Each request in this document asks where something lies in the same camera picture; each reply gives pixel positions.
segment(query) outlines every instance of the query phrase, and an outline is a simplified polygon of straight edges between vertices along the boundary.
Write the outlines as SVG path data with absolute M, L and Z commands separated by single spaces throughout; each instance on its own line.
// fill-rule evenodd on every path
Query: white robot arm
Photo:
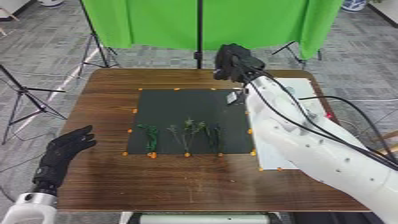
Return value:
M 386 224 L 398 223 L 398 172 L 347 146 L 296 127 L 264 105 L 307 125 L 298 107 L 271 79 L 257 77 L 248 85 L 246 107 L 255 111 L 253 133 L 278 149 L 301 172 L 340 190 L 369 208 Z M 317 126 L 354 146 L 365 148 L 340 126 L 319 115 Z
M 394 224 L 398 223 L 395 163 L 369 153 L 340 126 L 323 115 L 305 110 L 298 99 L 262 72 L 262 68 L 264 64 L 250 56 L 248 50 L 234 44 L 223 45 L 216 54 L 214 79 L 230 79 L 246 85 L 244 104 L 251 121 L 257 122 L 251 131 L 312 179 L 340 190 L 369 208 L 383 222 Z M 317 135 L 315 126 L 347 144 L 333 141 L 335 138 L 324 134 L 326 132 L 323 136 Z

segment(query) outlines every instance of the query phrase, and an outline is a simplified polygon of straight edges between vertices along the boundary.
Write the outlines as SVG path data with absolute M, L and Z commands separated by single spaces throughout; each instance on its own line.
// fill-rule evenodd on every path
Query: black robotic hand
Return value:
M 214 57 L 214 79 L 244 83 L 244 76 L 255 79 L 262 69 L 264 63 L 251 57 L 250 50 L 235 44 L 221 45 Z
M 92 126 L 83 127 L 47 143 L 33 176 L 35 188 L 49 187 L 56 191 L 65 178 L 68 162 L 77 152 L 95 145 L 90 130 Z

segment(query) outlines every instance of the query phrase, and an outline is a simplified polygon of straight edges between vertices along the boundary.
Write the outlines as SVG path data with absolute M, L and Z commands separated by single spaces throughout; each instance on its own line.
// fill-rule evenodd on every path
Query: green screen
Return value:
M 203 0 L 203 50 L 296 41 L 301 59 L 321 47 L 342 0 Z M 106 47 L 195 49 L 196 0 L 83 0 Z

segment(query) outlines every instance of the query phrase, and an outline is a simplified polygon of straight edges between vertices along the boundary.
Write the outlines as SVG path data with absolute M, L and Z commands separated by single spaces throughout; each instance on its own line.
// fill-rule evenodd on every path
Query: black mat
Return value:
M 127 153 L 145 154 L 145 132 L 136 128 L 147 124 L 157 128 L 157 154 L 182 154 L 171 133 L 166 130 L 177 125 L 180 136 L 186 118 L 203 121 L 205 125 L 219 126 L 223 153 L 237 154 L 251 151 L 251 137 L 246 134 L 248 123 L 244 105 L 227 106 L 225 96 L 232 90 L 143 90 L 138 99 L 138 113 L 132 119 L 132 132 L 127 140 Z M 196 133 L 189 147 L 191 154 L 212 154 L 203 132 Z

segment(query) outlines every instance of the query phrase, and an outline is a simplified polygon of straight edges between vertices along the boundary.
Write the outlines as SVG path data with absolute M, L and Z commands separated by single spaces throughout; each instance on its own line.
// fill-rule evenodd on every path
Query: metal pole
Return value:
M 6 71 L 6 69 L 4 69 L 4 67 L 3 67 L 1 64 L 0 64 L 0 70 L 1 70 L 1 72 L 3 72 L 3 74 L 4 74 L 4 76 L 6 76 L 6 78 L 8 78 L 10 82 L 13 83 L 13 85 L 15 85 L 15 87 L 17 87 L 17 90 L 22 91 L 22 85 L 20 85 L 20 83 L 15 81 L 15 79 L 13 79 L 13 77 L 12 77 L 12 75 L 10 75 L 10 73 L 8 73 L 8 71 Z
M 99 43 L 99 39 L 97 39 L 97 34 L 95 34 L 95 30 L 93 30 L 93 26 L 92 26 L 92 22 L 90 22 L 90 17 L 88 17 L 88 13 L 86 13 L 86 10 L 84 10 L 81 0 L 79 0 L 79 5 L 81 5 L 81 9 L 83 9 L 84 20 L 86 20 L 88 27 L 90 27 L 90 35 L 92 35 L 92 38 L 93 38 L 93 41 L 95 41 L 95 47 L 97 47 L 97 50 L 99 50 L 99 55 L 100 55 L 100 59 L 102 59 L 104 68 L 109 68 L 108 61 L 106 61 L 106 58 L 104 58 L 100 43 Z
M 196 60 L 196 69 L 202 69 L 202 0 L 196 0 L 196 51 L 193 58 Z

